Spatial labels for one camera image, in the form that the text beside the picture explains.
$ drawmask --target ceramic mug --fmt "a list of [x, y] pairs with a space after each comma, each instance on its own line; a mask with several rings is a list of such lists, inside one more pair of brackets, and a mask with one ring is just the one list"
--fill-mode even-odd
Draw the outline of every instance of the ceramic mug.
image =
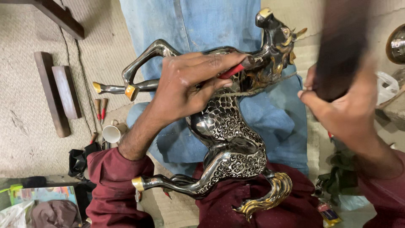
[[119, 123], [117, 120], [111, 121], [111, 125], [106, 126], [102, 135], [107, 142], [116, 143], [127, 132], [128, 127], [125, 123]]

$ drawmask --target blue cloth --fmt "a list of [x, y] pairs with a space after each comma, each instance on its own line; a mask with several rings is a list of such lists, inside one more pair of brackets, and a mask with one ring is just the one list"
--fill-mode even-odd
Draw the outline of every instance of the blue cloth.
[[[260, 48], [261, 31], [254, 25], [260, 10], [258, 0], [120, 2], [137, 55], [160, 38], [182, 53], [224, 45], [244, 51]], [[142, 66], [145, 80], [159, 78], [161, 65], [161, 58], [157, 57]], [[294, 71], [295, 66], [289, 66], [283, 75]], [[308, 174], [306, 113], [296, 96], [301, 88], [301, 78], [294, 76], [260, 94], [243, 98], [240, 107], [248, 125], [263, 137], [271, 162]], [[127, 117], [129, 126], [146, 105], [132, 107]], [[195, 162], [203, 160], [207, 148], [192, 135], [183, 119], [163, 129], [149, 151], [171, 172], [191, 176]]]

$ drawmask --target jute mat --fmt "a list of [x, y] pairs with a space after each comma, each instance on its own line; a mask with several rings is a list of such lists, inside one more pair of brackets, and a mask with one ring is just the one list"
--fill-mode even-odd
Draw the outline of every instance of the jute mat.
[[[60, 0], [86, 32], [74, 40], [31, 5], [0, 4], [0, 177], [67, 174], [69, 150], [101, 132], [94, 98], [108, 97], [109, 111], [130, 104], [125, 95], [100, 96], [92, 81], [121, 85], [121, 71], [136, 55], [118, 0]], [[34, 52], [52, 54], [54, 65], [71, 68], [83, 117], [69, 120], [72, 134], [56, 135]], [[137, 75], [136, 81], [142, 81]], [[140, 94], [136, 102], [149, 100]]]

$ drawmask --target maroon kurta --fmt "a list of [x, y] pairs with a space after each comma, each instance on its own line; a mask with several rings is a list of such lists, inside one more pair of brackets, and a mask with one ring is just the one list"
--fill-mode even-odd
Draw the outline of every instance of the maroon kurta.
[[[398, 154], [404, 162], [405, 154]], [[136, 209], [131, 183], [136, 176], [153, 175], [150, 158], [129, 161], [113, 148], [92, 153], [87, 159], [90, 180], [97, 184], [86, 210], [92, 227], [153, 227], [151, 216]], [[200, 208], [198, 227], [323, 227], [309, 179], [289, 166], [268, 162], [267, 167], [286, 172], [292, 179], [292, 192], [279, 206], [254, 213], [249, 224], [231, 205], [239, 206], [245, 198], [264, 196], [270, 190], [269, 183], [262, 175], [249, 181], [223, 181], [208, 197], [196, 200]], [[199, 178], [202, 171], [202, 166], [197, 166], [193, 177]], [[368, 179], [360, 174], [359, 185], [378, 213], [365, 227], [405, 226], [405, 174], [392, 180]]]

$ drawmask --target maroon sleeve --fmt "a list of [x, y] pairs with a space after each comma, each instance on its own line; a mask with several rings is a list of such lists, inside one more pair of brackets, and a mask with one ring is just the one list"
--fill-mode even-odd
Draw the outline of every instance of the maroon sleeve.
[[154, 227], [152, 217], [136, 209], [135, 188], [131, 180], [153, 175], [152, 160], [124, 158], [118, 148], [92, 153], [87, 157], [90, 180], [97, 184], [93, 200], [86, 209], [92, 227]]
[[[404, 165], [405, 153], [396, 153]], [[405, 171], [391, 180], [367, 178], [360, 173], [358, 183], [377, 211], [377, 215], [363, 227], [405, 227]]]

